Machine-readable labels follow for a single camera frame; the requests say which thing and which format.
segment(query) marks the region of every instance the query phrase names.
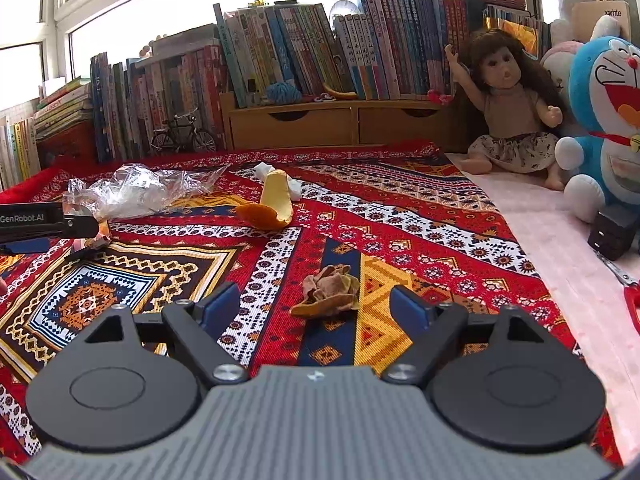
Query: red scissors handle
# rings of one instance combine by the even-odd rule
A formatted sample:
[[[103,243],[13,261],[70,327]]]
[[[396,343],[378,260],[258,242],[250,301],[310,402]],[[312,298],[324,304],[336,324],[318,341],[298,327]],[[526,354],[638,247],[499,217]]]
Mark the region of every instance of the red scissors handle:
[[[637,283],[625,287],[625,301],[629,315],[631,316],[631,322],[634,324],[636,332],[640,334],[640,317],[638,317],[638,309],[640,309],[640,286]]]

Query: blue yarn ball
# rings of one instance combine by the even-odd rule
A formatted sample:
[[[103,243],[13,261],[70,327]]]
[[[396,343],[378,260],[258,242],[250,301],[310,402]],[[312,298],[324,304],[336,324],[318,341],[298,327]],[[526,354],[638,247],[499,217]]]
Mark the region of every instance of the blue yarn ball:
[[[292,105],[302,102],[302,93],[288,83],[267,86],[267,99],[275,105]]]

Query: banana peel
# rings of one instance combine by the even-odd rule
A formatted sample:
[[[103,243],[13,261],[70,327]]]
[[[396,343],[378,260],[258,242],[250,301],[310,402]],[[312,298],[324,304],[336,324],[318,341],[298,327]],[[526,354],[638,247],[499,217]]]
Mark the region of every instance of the banana peel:
[[[331,88],[327,83],[322,83],[322,88],[324,88],[324,91],[331,97],[335,97],[338,100],[354,100],[358,98],[358,94],[356,94],[356,92],[338,92]]]
[[[280,231],[291,224],[293,206],[287,174],[282,170],[267,174],[260,203],[239,205],[236,216],[258,231]]]
[[[304,299],[289,313],[301,319],[332,317],[347,310],[358,310],[360,280],[351,276],[350,266],[326,266],[315,276],[302,281]]]

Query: plastic bag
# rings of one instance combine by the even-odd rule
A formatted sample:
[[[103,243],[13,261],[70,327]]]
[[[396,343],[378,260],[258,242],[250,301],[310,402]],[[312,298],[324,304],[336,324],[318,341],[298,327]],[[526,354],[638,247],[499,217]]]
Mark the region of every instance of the plastic bag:
[[[228,165],[209,172],[152,171],[143,164],[124,164],[110,179],[98,180],[89,187],[82,180],[71,179],[63,203],[84,206],[98,221],[149,216],[179,198],[213,192],[226,168]]]

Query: drawer handle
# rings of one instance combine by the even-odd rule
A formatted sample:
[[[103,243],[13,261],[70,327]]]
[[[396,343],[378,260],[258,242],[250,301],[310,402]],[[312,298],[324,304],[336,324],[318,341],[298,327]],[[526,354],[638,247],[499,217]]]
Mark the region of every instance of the drawer handle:
[[[429,110],[422,108],[400,108],[405,114],[411,117],[429,117],[432,116],[437,110]]]
[[[269,114],[271,117],[276,119],[277,121],[289,122],[289,121],[297,121],[298,119],[302,119],[306,114],[308,114],[309,110],[297,110],[295,112],[276,112],[274,114]]]

